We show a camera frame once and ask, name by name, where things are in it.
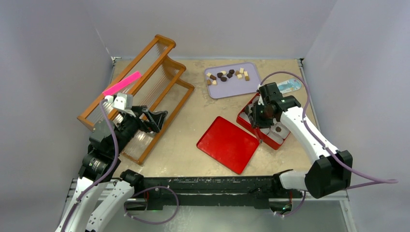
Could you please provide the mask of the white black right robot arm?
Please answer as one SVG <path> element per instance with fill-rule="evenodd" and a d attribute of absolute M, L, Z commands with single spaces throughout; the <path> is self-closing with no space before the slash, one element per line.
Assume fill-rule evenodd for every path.
<path fill-rule="evenodd" d="M 318 199 L 346 189 L 351 184 L 353 158 L 328 142 L 306 116 L 294 96 L 284 97 L 276 83 L 259 86 L 259 99 L 245 112 L 253 129 L 283 125 L 302 145 L 312 166 L 307 172 L 285 170 L 273 176 L 272 192 L 279 197 L 291 189 L 307 191 Z"/>

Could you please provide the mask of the red box lid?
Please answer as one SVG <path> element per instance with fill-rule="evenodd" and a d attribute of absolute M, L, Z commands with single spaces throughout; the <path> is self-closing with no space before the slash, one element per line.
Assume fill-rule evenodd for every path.
<path fill-rule="evenodd" d="M 218 116 L 196 146 L 235 174 L 242 174 L 259 144 L 255 137 Z"/>

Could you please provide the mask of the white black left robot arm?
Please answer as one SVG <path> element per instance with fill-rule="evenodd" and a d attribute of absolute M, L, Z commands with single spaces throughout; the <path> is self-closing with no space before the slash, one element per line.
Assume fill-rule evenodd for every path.
<path fill-rule="evenodd" d="M 109 195 L 97 203 L 121 163 L 120 152 L 138 131 L 160 132 L 168 112 L 151 112 L 145 105 L 133 106 L 115 124 L 108 119 L 102 103 L 100 109 L 103 119 L 94 125 L 89 137 L 88 153 L 82 160 L 76 189 L 56 229 L 58 232 L 102 232 L 122 203 L 144 193 L 143 176 L 128 170 Z"/>

